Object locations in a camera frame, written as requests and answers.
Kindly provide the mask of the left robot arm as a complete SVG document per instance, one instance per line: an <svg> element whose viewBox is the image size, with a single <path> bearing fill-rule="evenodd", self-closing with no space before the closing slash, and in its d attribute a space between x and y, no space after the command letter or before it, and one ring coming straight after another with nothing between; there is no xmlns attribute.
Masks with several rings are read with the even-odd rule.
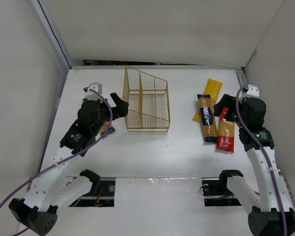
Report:
<svg viewBox="0 0 295 236"><path fill-rule="evenodd" d="M77 112L77 119L61 139L59 148L48 168L36 177L31 189L20 199L14 198L9 209L21 224L39 236L45 236L55 226L58 213L89 192L96 193L100 176L85 169L64 188L60 188L73 167L87 150L98 142L96 136L107 123L128 114L129 104L111 93L115 106L97 92L95 98L86 97Z"/></svg>

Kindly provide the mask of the black label spaghetti bag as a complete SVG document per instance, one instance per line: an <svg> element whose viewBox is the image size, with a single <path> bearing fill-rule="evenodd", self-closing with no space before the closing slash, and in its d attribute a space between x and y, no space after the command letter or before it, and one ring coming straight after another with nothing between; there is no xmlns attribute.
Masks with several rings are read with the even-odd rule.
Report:
<svg viewBox="0 0 295 236"><path fill-rule="evenodd" d="M218 132L211 97L209 94L197 94L197 98L204 140L209 143L217 143Z"/></svg>

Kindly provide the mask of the blue label spaghetti bag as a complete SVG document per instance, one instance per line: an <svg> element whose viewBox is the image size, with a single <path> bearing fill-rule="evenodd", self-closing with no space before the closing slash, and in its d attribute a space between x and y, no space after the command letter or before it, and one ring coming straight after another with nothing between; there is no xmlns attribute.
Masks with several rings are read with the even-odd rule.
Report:
<svg viewBox="0 0 295 236"><path fill-rule="evenodd" d="M100 135L103 136L103 138L107 137L110 134L113 134L115 132L115 128L113 125L109 125L109 122L105 122L102 128L100 129Z"/></svg>

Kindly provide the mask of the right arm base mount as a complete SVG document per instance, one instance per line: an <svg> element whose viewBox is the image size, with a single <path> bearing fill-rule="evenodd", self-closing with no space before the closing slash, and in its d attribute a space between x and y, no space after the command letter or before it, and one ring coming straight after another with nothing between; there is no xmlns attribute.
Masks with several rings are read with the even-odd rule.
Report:
<svg viewBox="0 0 295 236"><path fill-rule="evenodd" d="M199 192L204 197L206 207L241 206L236 196L218 177L203 177Z"/></svg>

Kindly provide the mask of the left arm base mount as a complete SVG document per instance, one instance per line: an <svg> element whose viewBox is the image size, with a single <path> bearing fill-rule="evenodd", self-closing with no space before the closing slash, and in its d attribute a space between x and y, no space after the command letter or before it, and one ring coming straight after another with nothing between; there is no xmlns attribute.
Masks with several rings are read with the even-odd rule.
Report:
<svg viewBox="0 0 295 236"><path fill-rule="evenodd" d="M116 178L101 178L99 185L91 186L88 193L75 200L70 207L114 207Z"/></svg>

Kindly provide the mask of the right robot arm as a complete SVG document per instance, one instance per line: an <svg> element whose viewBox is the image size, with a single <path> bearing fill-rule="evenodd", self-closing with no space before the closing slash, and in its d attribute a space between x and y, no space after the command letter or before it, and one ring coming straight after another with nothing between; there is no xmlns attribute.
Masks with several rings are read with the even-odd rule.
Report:
<svg viewBox="0 0 295 236"><path fill-rule="evenodd" d="M220 183L235 195L248 215L254 236L291 236L295 232L295 210L289 200L285 181L276 166L274 141L264 127L266 104L256 97L236 98L224 94L214 105L219 116L239 126L239 139L252 164L258 192L245 181L239 170L224 170Z"/></svg>

